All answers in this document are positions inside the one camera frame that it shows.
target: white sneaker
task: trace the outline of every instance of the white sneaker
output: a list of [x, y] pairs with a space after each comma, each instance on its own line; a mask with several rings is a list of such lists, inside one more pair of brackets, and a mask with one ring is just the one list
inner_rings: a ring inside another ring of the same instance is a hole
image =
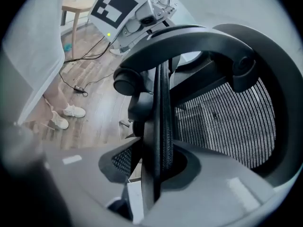
[[56, 111], [53, 112], [52, 121], [55, 125], [57, 125], [60, 129], [65, 130], [68, 128], [68, 122], [66, 119], [62, 118]]
[[68, 107], [63, 110], [63, 113], [66, 116], [73, 116], [77, 118], [83, 118], [85, 116], [85, 110], [83, 108], [76, 107], [75, 105], [68, 105]]
[[120, 52], [120, 49], [110, 49], [109, 51], [114, 54], [114, 55], [126, 55], [127, 53], [129, 53], [131, 49], [125, 51], [125, 52]]

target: teal object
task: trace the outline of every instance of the teal object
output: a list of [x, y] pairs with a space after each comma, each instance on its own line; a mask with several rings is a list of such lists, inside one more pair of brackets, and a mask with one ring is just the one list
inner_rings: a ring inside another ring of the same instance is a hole
[[63, 46], [63, 50], [65, 51], [65, 52], [68, 52], [68, 51], [71, 51], [71, 43], [68, 43], [68, 44], [65, 44], [64, 46]]

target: wooden table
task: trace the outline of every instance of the wooden table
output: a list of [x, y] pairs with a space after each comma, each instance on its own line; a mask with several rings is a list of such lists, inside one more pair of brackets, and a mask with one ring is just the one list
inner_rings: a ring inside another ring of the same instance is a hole
[[63, 0], [62, 10], [75, 13], [71, 34], [71, 55], [73, 59], [75, 59], [75, 41], [79, 15], [80, 13], [90, 11], [94, 2], [95, 0]]

